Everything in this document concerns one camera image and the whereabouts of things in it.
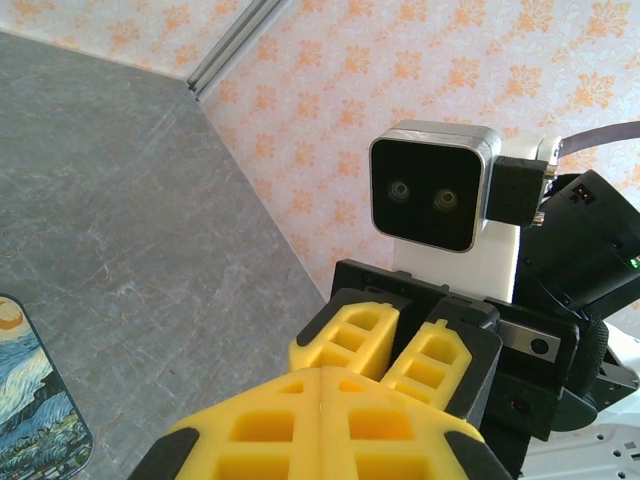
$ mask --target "black cable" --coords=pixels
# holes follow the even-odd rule
[[[562,147],[558,158],[571,155],[586,148],[597,147],[607,143],[620,142],[640,138],[640,122],[616,123],[606,127],[594,128],[586,132],[576,133],[562,139]]]

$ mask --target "gray marble surface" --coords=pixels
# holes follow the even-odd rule
[[[0,291],[125,478],[285,368],[322,299],[178,81],[0,34]]]

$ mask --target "screw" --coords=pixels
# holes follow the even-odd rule
[[[544,212],[536,212],[536,215],[533,217],[533,225],[536,227],[541,227],[544,223]]]

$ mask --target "painting print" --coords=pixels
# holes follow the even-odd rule
[[[0,479],[67,479],[91,434],[19,303],[0,296]]]

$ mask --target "wall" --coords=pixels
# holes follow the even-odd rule
[[[251,0],[0,0],[0,30],[187,78]]]
[[[367,149],[403,118],[504,137],[640,119],[640,2],[290,2],[204,99],[321,291],[334,262],[388,267],[370,222]],[[640,206],[640,143],[566,158]]]

